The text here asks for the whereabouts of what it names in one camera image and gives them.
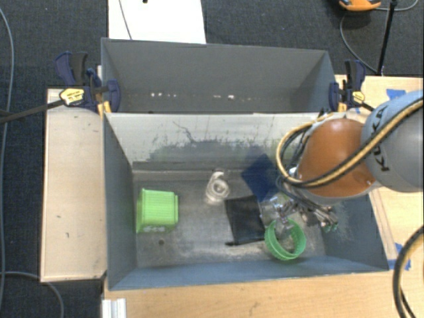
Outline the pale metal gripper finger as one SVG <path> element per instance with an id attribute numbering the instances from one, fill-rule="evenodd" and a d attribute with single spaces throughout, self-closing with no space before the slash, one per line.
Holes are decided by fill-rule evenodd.
<path id="1" fill-rule="evenodd" d="M 290 198 L 274 196 L 270 203 L 279 217 L 288 217 L 293 211 L 293 202 Z"/>
<path id="2" fill-rule="evenodd" d="M 277 237 L 289 237 L 293 228 L 293 223 L 287 217 L 282 217 L 276 220 Z"/>

